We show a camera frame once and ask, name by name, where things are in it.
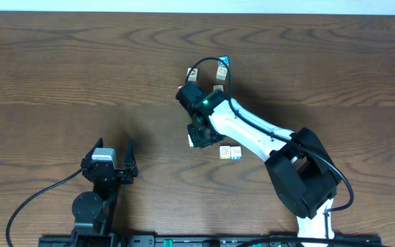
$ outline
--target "green component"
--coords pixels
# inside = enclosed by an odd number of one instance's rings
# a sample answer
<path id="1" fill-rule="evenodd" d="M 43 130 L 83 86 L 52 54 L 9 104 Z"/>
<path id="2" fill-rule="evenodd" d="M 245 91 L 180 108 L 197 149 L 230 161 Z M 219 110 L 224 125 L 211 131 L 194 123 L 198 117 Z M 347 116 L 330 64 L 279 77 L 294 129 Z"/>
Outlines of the green component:
<path id="1" fill-rule="evenodd" d="M 173 240 L 164 240 L 164 247 L 173 247 Z"/>

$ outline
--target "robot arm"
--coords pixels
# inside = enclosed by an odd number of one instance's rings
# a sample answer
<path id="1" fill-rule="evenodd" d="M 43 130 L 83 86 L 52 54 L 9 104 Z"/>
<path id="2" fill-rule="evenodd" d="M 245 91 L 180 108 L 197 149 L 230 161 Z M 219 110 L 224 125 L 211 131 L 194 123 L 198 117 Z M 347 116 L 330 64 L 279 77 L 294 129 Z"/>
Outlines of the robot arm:
<path id="1" fill-rule="evenodd" d="M 235 114 L 224 92 L 216 90 L 207 95 L 194 83 L 185 84 L 178 91 L 176 99 L 192 119 L 187 129 L 195 148 L 212 145 L 224 137 L 238 141 L 265 162 L 278 197 L 297 216 L 298 236 L 333 238 L 330 217 L 326 217 L 323 212 L 331 208 L 341 178 L 323 161 L 272 138 L 254 126 L 306 148 L 313 148 L 330 160 L 313 132 L 306 128 L 299 132 L 279 128 L 248 112 L 235 99 L 230 99 Z M 307 161 L 299 169 L 295 168 L 293 163 L 304 158 Z"/>

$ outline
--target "wooden tabletop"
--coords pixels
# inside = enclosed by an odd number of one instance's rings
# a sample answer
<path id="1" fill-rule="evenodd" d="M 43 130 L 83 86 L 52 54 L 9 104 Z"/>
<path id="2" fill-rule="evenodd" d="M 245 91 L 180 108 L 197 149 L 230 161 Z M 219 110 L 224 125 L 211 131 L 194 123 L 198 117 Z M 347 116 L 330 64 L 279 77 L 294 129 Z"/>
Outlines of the wooden tabletop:
<path id="1" fill-rule="evenodd" d="M 140 175 L 121 190 L 117 231 L 269 234 L 298 230 L 263 162 L 243 148 L 189 147 L 175 100 L 187 67 L 230 56 L 233 97 L 278 126 L 316 132 L 355 190 L 333 229 L 395 246 L 395 16 L 0 12 L 0 246 L 13 211 L 80 168 L 99 137 Z M 216 62 L 199 66 L 211 90 Z M 224 143 L 235 144 L 226 139 Z M 29 203 L 15 246 L 73 229 L 79 175 Z M 338 188 L 335 206 L 348 193 Z"/>

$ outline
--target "wooden table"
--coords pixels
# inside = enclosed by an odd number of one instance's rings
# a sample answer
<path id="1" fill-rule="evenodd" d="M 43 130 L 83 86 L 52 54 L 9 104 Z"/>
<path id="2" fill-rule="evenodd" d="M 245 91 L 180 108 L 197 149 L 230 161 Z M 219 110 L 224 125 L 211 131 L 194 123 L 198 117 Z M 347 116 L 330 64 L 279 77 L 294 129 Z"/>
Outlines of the wooden table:
<path id="1" fill-rule="evenodd" d="M 242 105 L 315 131 L 349 178 L 355 203 L 333 228 L 395 246 L 395 16 L 33 12 L 0 12 L 0 246 L 13 211 L 79 169 L 99 137 L 119 161 L 132 139 L 140 168 L 121 191 L 118 231 L 296 232 L 250 151 L 227 161 L 219 145 L 189 148 L 177 85 L 219 55 Z M 198 84 L 211 90 L 216 68 L 200 66 Z M 78 176 L 33 200 L 14 245 L 69 234 L 72 201 L 91 188 Z M 340 185 L 334 205 L 347 199 Z"/>

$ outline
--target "small block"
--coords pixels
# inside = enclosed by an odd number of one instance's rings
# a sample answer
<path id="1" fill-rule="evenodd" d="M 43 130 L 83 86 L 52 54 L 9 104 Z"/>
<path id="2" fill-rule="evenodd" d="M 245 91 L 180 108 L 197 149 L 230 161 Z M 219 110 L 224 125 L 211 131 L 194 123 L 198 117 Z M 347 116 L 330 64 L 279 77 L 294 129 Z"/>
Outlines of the small block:
<path id="1" fill-rule="evenodd" d="M 220 60 L 224 61 L 226 65 L 230 66 L 230 58 L 228 56 L 220 56 Z M 219 66 L 225 67 L 225 65 L 219 61 Z"/>
<path id="2" fill-rule="evenodd" d="M 193 142 L 191 141 L 190 135 L 188 135 L 188 136 L 189 136 L 189 145 L 190 145 L 190 148 L 192 148 L 192 147 L 194 147 L 194 145 L 193 145 Z"/>
<path id="3" fill-rule="evenodd" d="M 219 68 L 217 69 L 216 79 L 225 80 L 227 72 L 228 70 L 225 67 L 219 66 Z"/>
<path id="4" fill-rule="evenodd" d="M 189 81 L 190 81 L 190 82 L 196 82 L 196 81 L 198 80 L 198 77 L 197 77 L 197 76 L 198 76 L 198 69 L 194 69 L 194 70 L 190 73 Z"/>
<path id="5" fill-rule="evenodd" d="M 214 85 L 213 86 L 213 91 L 215 91 L 216 89 L 221 90 L 222 92 L 224 91 L 224 85 Z"/>
<path id="6" fill-rule="evenodd" d="M 241 148 L 230 147 L 231 159 L 241 159 Z"/>
<path id="7" fill-rule="evenodd" d="M 219 147 L 220 158 L 231 158 L 230 146 Z"/>

